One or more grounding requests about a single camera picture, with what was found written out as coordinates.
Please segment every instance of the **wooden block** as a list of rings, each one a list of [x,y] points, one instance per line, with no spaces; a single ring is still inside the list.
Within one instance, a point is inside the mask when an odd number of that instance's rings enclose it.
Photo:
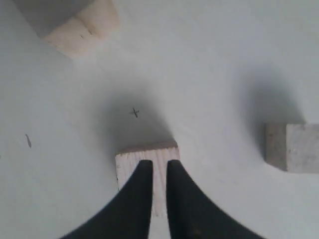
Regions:
[[[267,124],[266,162],[288,172],[319,173],[319,124]]]
[[[180,160],[176,143],[161,143],[135,147],[122,151],[115,157],[119,190],[127,182],[138,162],[149,159],[153,162],[152,216],[166,216],[166,168],[172,159]]]
[[[14,0],[37,35],[75,58],[119,26],[112,0]]]

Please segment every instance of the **white surface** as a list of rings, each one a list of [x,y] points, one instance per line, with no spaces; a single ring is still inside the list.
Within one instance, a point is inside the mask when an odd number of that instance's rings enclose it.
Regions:
[[[116,144],[169,128],[185,168],[235,219],[268,239],[317,238],[318,176],[267,165],[259,126],[319,121],[319,1],[114,4],[120,31],[72,62],[0,1],[1,237],[74,229],[116,193]],[[150,238],[168,238],[165,220]]]
[[[178,147],[158,148],[152,150],[132,150],[119,153],[115,157],[116,175],[119,190],[123,188],[133,174],[140,160],[147,159],[153,162],[153,202],[152,216],[166,217],[166,171],[167,162],[179,158]]]

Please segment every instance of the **pencil mark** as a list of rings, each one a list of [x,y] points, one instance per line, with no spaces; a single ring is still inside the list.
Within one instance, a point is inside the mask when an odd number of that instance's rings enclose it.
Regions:
[[[134,109],[134,107],[133,107],[133,111],[130,112],[130,114],[131,114],[131,115],[135,115],[135,117],[138,118],[138,113],[139,113],[139,112],[140,112],[140,111],[136,111],[136,110]]]
[[[27,134],[25,134],[25,137],[26,137],[26,140],[28,142],[29,147],[32,148],[32,144],[31,144],[31,140],[30,140],[29,136]]]

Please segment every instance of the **small dark mark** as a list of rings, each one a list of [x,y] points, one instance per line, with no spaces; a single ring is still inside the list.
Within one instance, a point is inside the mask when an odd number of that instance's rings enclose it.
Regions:
[[[30,140],[29,136],[27,134],[25,134],[25,137],[26,137],[26,140],[28,142],[29,147],[31,148],[32,144],[31,144],[31,140]]]
[[[133,107],[133,111],[130,112],[130,114],[131,114],[131,115],[135,115],[135,117],[138,118],[138,113],[139,113],[139,112],[140,112],[140,111],[136,111],[136,110],[134,109],[134,107]]]

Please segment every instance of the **light wood block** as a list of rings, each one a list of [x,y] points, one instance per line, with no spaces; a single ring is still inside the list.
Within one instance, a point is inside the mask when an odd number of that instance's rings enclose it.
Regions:
[[[138,162],[148,159],[153,162],[152,216],[166,216],[166,168],[172,159],[180,160],[176,143],[155,144],[127,149],[117,154],[116,171],[119,190],[127,182]]]
[[[36,34],[76,58],[119,26],[112,0],[14,0]]]
[[[319,124],[267,124],[266,162],[288,172],[319,173]]]

